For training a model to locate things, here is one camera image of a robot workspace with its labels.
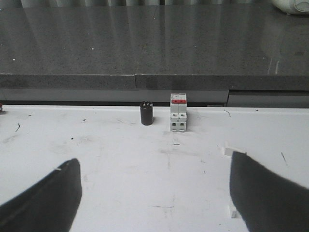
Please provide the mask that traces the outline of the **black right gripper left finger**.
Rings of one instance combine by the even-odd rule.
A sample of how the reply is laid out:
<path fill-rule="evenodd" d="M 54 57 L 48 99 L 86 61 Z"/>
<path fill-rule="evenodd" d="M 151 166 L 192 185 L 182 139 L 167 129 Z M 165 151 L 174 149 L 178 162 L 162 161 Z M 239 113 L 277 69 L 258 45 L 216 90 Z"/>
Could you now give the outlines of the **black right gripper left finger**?
<path fill-rule="evenodd" d="M 39 182 L 2 204 L 2 232 L 68 232 L 82 198 L 80 163 L 65 161 Z"/>

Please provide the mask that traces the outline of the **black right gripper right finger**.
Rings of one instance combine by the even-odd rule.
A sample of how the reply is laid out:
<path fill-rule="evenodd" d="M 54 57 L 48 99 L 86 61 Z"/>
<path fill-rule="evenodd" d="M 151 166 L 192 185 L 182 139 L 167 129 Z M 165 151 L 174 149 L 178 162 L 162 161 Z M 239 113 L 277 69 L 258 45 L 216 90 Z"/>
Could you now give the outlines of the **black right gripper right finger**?
<path fill-rule="evenodd" d="M 231 159 L 230 195 L 250 232 L 307 232 L 309 190 L 245 153 Z"/>

